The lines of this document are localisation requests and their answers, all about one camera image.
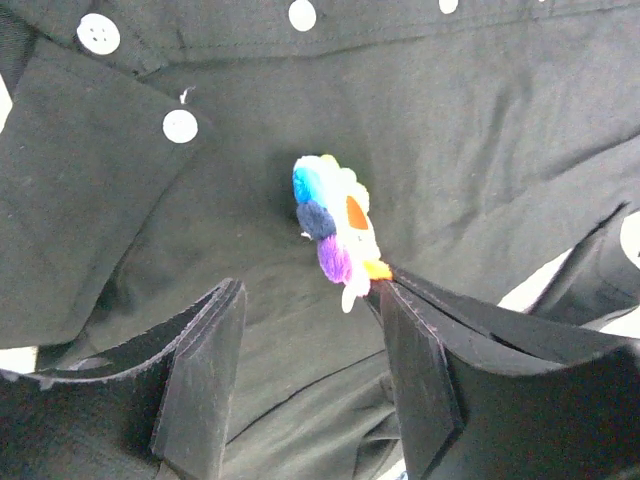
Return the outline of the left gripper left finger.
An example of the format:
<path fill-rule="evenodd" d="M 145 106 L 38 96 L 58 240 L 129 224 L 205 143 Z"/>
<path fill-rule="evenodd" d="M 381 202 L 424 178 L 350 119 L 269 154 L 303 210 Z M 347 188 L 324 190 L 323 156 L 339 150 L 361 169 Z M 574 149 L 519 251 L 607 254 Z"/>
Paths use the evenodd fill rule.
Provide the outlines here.
<path fill-rule="evenodd" d="M 5 479 L 215 479 L 245 326 L 227 279 L 170 320 L 64 368 L 1 374 Z"/>

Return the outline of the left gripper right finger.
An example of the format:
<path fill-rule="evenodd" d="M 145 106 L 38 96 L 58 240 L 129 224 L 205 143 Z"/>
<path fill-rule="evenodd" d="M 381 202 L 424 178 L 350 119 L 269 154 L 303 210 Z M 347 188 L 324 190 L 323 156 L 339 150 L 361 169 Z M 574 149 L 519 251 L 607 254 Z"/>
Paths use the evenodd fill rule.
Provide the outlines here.
<path fill-rule="evenodd" d="M 412 479 L 635 479 L 639 343 L 397 270 L 373 285 Z"/>

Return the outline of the rainbow flower brooch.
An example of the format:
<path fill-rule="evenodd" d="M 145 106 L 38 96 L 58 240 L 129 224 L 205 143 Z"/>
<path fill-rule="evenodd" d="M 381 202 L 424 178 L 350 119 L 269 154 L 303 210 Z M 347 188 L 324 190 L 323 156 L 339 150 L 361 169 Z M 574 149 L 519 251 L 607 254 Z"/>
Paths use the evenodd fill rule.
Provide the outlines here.
<path fill-rule="evenodd" d="M 372 282 L 393 278 L 369 217 L 369 191 L 329 154 L 297 159 L 292 188 L 302 234 L 316 243 L 326 278 L 343 286 L 341 308 L 349 313 L 369 294 Z"/>

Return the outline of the black button shirt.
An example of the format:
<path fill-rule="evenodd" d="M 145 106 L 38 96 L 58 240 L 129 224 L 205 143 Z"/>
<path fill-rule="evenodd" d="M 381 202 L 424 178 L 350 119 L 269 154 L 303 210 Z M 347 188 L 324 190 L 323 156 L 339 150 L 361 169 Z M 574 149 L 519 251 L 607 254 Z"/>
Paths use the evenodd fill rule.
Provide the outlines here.
<path fill-rule="evenodd" d="M 342 311 L 302 156 L 366 186 L 393 277 L 593 331 L 639 306 L 635 1 L 5 1 L 1 79 L 2 347 L 64 368 L 242 282 L 215 479 L 404 460 L 390 280 Z"/>

